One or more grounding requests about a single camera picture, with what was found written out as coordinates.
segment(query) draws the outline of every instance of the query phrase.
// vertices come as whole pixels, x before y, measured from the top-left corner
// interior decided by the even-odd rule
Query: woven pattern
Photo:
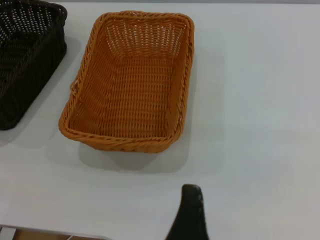
[[[193,55],[188,16],[100,16],[70,87],[61,133],[99,150],[164,151],[184,129]]]
[[[0,0],[0,130],[15,127],[66,54],[64,7]]]

